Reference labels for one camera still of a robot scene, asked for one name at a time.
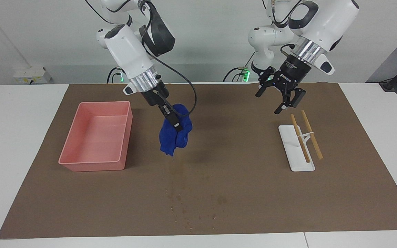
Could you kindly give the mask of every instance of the pink bin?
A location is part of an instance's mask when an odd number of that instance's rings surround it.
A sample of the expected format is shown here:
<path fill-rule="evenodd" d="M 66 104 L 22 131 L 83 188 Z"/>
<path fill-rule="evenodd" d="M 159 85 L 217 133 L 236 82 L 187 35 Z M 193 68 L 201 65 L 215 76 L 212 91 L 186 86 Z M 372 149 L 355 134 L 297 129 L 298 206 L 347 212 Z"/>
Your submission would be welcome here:
<path fill-rule="evenodd" d="M 132 120 L 130 102 L 80 103 L 59 163 L 71 171 L 124 169 Z"/>

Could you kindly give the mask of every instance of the wooden stick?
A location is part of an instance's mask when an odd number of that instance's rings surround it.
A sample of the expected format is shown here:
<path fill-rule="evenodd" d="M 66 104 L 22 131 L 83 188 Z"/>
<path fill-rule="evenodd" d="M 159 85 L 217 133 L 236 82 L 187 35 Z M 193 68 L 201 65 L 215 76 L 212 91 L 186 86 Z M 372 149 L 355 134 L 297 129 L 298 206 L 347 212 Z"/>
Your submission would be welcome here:
<path fill-rule="evenodd" d="M 309 119 L 307 119 L 306 112 L 304 112 L 304 110 L 301 110 L 301 113 L 303 114 L 303 118 L 304 118 L 304 122 L 306 123 L 307 130 L 309 130 L 309 132 L 312 132 L 310 134 L 310 137 L 312 139 L 312 144 L 315 147 L 315 151 L 316 151 L 316 154 L 318 155 L 318 159 L 321 160 L 324 157 L 323 157 L 323 154 L 321 153 L 321 150 L 318 146 L 318 142 L 316 141 L 315 134 L 313 133 L 312 127 L 310 126 Z"/>
<path fill-rule="evenodd" d="M 304 144 L 303 138 L 301 137 L 301 132 L 298 129 L 298 125 L 296 124 L 295 116 L 293 114 L 291 114 L 290 118 L 292 119 L 293 128 L 295 129 L 296 136 L 298 136 L 299 145 L 301 146 L 301 149 L 303 150 L 304 158 L 306 159 L 307 163 L 310 163 L 309 154 L 307 154 L 306 146 Z"/>

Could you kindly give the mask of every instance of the blue towel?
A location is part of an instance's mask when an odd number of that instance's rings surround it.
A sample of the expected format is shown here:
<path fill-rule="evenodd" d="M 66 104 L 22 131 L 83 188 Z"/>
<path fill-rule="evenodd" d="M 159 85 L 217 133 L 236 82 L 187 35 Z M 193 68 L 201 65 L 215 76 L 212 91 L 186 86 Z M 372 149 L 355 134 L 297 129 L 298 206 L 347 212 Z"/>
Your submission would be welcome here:
<path fill-rule="evenodd" d="M 173 108 L 182 115 L 188 114 L 188 109 L 181 105 L 175 104 Z M 188 144 L 188 133 L 192 130 L 192 122 L 189 116 L 179 118 L 180 125 L 183 130 L 177 132 L 175 128 L 170 124 L 170 122 L 165 119 L 160 130 L 159 140 L 160 140 L 160 150 L 166 155 L 174 156 L 175 148 L 185 148 Z"/>

